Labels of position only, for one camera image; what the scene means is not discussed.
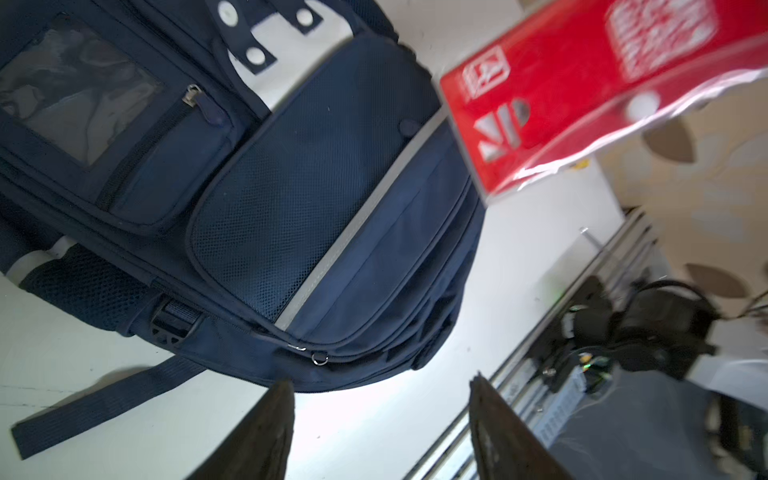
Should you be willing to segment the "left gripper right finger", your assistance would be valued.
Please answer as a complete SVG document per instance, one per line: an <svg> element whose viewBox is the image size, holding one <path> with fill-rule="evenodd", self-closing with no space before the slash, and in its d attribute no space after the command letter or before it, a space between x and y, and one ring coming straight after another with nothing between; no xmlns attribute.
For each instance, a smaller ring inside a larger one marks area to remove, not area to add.
<svg viewBox="0 0 768 480"><path fill-rule="evenodd" d="M571 475L482 375L470 382L469 428L482 480L556 480Z"/></svg>

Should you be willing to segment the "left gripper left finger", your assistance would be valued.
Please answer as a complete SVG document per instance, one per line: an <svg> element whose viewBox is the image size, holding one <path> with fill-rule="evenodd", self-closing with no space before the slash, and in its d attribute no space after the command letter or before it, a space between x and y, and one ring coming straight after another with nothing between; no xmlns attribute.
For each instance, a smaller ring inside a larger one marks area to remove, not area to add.
<svg viewBox="0 0 768 480"><path fill-rule="evenodd" d="M191 479L283 479L295 422L293 384L272 385Z"/></svg>

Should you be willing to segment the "navy blue student backpack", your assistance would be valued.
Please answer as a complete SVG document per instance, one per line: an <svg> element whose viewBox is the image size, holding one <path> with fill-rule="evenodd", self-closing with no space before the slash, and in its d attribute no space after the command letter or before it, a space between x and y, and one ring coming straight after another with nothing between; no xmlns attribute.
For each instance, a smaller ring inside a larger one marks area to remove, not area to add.
<svg viewBox="0 0 768 480"><path fill-rule="evenodd" d="M5 1L1 271L170 358L17 423L30 458L204 371L423 368L485 208L374 1Z"/></svg>

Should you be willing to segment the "red booklet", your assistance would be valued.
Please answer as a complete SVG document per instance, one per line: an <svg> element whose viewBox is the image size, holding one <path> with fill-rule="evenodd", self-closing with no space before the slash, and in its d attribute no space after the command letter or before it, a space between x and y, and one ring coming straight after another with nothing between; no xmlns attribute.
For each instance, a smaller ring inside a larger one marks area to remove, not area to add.
<svg viewBox="0 0 768 480"><path fill-rule="evenodd" d="M763 1L553 1L438 85L493 201L766 74Z"/></svg>

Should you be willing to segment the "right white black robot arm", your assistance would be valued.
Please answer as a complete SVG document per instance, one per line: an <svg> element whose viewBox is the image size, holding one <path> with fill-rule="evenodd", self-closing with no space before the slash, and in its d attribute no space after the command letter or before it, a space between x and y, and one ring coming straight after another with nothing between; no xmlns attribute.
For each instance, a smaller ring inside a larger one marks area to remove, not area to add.
<svg viewBox="0 0 768 480"><path fill-rule="evenodd" d="M767 296L726 317L698 287L636 286L620 311L571 308L574 336L557 366L604 357L627 372L660 372L716 395L718 452L767 476Z"/></svg>

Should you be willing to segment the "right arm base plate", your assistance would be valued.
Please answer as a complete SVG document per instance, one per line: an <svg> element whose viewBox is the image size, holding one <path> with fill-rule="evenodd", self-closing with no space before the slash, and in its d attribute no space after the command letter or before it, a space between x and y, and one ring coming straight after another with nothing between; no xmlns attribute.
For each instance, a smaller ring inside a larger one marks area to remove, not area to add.
<svg viewBox="0 0 768 480"><path fill-rule="evenodd" d="M601 372L613 365L607 353L610 309L577 305L569 308L561 320L564 343L545 361L541 373L552 394L558 393L576 367L583 372Z"/></svg>

